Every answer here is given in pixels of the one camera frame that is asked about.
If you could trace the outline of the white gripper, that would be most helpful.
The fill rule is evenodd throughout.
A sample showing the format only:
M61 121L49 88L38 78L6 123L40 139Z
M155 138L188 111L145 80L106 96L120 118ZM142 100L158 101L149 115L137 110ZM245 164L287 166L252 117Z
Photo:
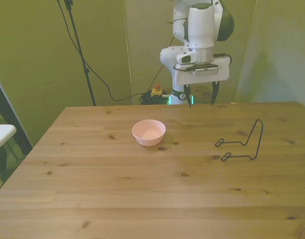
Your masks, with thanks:
M229 56L219 56L207 64L177 64L174 66L174 82L184 85L184 94L191 107L191 84L212 83L211 104L214 105L218 92L219 82L229 79Z

